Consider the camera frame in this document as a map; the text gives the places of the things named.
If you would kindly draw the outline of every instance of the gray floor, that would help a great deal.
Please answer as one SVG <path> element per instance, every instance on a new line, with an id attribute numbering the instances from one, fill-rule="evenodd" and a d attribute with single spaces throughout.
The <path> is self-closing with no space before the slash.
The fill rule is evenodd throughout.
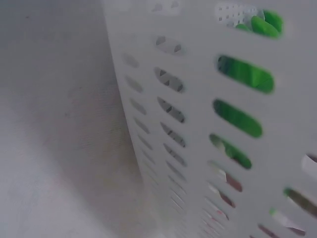
<path id="1" fill-rule="evenodd" d="M 154 236 L 99 0 L 2 0 L 0 29 L 0 237 Z"/>

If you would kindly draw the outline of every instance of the white plastic basket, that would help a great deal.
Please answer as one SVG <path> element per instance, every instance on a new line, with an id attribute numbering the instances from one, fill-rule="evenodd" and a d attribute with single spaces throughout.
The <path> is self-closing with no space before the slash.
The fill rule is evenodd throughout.
<path id="1" fill-rule="evenodd" d="M 317 2 L 104 2 L 129 131 L 164 234 L 297 238 L 288 221 L 282 221 L 287 217 L 306 238 L 315 238 Z M 233 29 L 239 22 L 248 24 L 253 15 L 261 16 L 262 9 L 283 17 L 281 38 Z M 218 69 L 219 55 L 269 71 L 274 91 L 263 94 L 224 76 Z M 223 120 L 213 109 L 215 100 L 255 118 L 261 137 L 253 138 Z M 252 167 L 247 170 L 228 158 L 221 143 L 212 144 L 211 134 L 242 151 Z M 226 175 L 240 185 L 230 186 Z M 308 200 L 291 200 L 287 188 Z M 302 203 L 308 201 L 307 212 Z M 272 209 L 279 211 L 276 217 L 283 216 L 275 219 Z"/>

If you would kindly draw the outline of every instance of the green object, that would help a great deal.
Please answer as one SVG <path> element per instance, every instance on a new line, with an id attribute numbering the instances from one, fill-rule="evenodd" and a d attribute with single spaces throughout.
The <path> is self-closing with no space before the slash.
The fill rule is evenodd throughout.
<path id="1" fill-rule="evenodd" d="M 274 89 L 273 77 L 263 69 L 230 57 L 226 57 L 226 63 L 228 70 L 225 74 L 230 78 L 263 93 Z"/>
<path id="2" fill-rule="evenodd" d="M 236 25 L 236 28 L 243 31 L 251 32 L 250 29 L 245 24 L 238 24 Z"/>
<path id="3" fill-rule="evenodd" d="M 280 36 L 278 30 L 274 26 L 267 23 L 258 16 L 253 16 L 251 18 L 251 25 L 253 32 L 258 33 L 260 35 L 272 38 L 278 38 Z"/>
<path id="4" fill-rule="evenodd" d="M 274 208 L 271 208 L 270 211 L 269 211 L 269 214 L 271 216 L 273 216 L 275 214 L 276 210 Z"/>
<path id="5" fill-rule="evenodd" d="M 224 139 L 220 138 L 215 134 L 210 135 L 210 141 L 212 144 L 219 148 L 221 145 L 225 148 L 226 155 L 240 164 L 242 167 L 246 169 L 250 169 L 252 167 L 252 163 L 249 158 L 243 154 L 239 149 L 231 145 L 229 142 L 225 141 Z"/>
<path id="6" fill-rule="evenodd" d="M 267 23 L 271 24 L 272 26 L 274 26 L 275 29 L 279 33 L 282 33 L 282 31 L 283 31 L 283 19 L 275 12 L 263 10 L 263 13 L 264 13 L 265 21 Z"/>
<path id="7" fill-rule="evenodd" d="M 215 112 L 224 120 L 239 128 L 250 136 L 258 138 L 262 135 L 261 125 L 249 115 L 222 100 L 213 102 Z"/>

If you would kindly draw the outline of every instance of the laundry basket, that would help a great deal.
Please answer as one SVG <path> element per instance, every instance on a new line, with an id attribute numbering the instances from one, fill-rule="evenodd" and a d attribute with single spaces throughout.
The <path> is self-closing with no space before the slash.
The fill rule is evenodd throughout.
<path id="1" fill-rule="evenodd" d="M 104 6 L 132 143 L 166 237 L 315 238 L 317 1 Z M 280 37 L 235 29 L 264 9 L 283 19 Z M 255 65 L 270 85 L 229 77 L 228 59 Z"/>

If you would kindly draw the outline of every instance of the white plastic surface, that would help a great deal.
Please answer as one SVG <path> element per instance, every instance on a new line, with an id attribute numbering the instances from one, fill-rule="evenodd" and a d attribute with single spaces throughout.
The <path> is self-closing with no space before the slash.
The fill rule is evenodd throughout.
<path id="1" fill-rule="evenodd" d="M 290 187 L 309 198 L 317 197 L 316 176 L 302 169 L 304 155 L 317 153 L 317 67 L 313 64 L 317 2 L 245 0 L 248 5 L 238 10 L 233 6 L 241 2 L 119 2 L 105 0 L 116 76 L 140 170 L 154 195 L 166 236 L 268 237 L 259 229 L 262 225 L 274 237 L 298 237 L 273 219 L 269 214 L 273 208 L 305 230 L 306 238 L 316 237 L 316 218 L 289 202 L 284 190 Z M 227 27 L 261 15 L 259 9 L 274 10 L 283 17 L 281 38 Z M 219 73 L 214 65 L 219 55 L 271 72 L 273 93 L 264 95 Z M 176 77 L 181 90 L 171 87 L 172 80 L 160 78 L 166 74 L 160 75 L 157 68 Z M 127 76 L 142 90 L 131 87 Z M 215 99 L 252 115 L 262 125 L 263 135 L 252 138 L 221 119 L 212 108 Z M 245 170 L 215 148 L 209 140 L 211 133 L 243 151 L 252 162 L 251 169 Z M 243 190 L 232 189 L 213 172 L 210 161 L 237 178 Z M 235 207 L 214 193 L 209 182 Z"/>

